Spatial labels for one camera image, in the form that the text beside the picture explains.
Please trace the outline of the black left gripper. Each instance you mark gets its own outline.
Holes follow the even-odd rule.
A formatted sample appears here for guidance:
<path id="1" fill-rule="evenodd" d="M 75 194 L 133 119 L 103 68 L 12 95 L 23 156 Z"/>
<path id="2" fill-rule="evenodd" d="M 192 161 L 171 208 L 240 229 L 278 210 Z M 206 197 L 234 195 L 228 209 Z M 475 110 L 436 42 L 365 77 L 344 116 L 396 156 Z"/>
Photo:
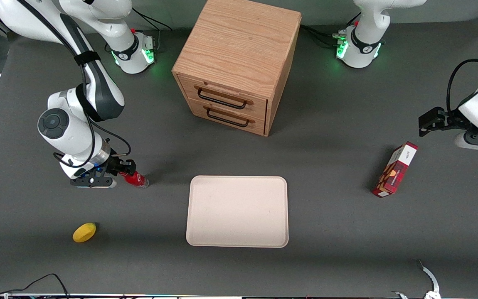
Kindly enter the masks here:
<path id="1" fill-rule="evenodd" d="M 434 130 L 469 130 L 471 121 L 459 110 L 445 111 L 444 108 L 434 107 L 418 118 L 419 137 L 424 137 Z"/>

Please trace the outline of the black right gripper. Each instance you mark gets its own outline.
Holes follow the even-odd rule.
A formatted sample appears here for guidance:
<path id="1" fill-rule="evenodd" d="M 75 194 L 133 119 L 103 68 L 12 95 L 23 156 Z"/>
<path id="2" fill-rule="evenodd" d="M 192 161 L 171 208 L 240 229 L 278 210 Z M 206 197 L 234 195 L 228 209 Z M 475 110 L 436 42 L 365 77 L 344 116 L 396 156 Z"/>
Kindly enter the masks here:
<path id="1" fill-rule="evenodd" d="M 106 174 L 112 174 L 117 176 L 119 172 L 121 175 L 135 175 L 137 170 L 135 170 L 136 164 L 132 159 L 127 159 L 123 161 L 119 157 L 108 157 L 106 163 L 104 164 L 104 172 Z"/>

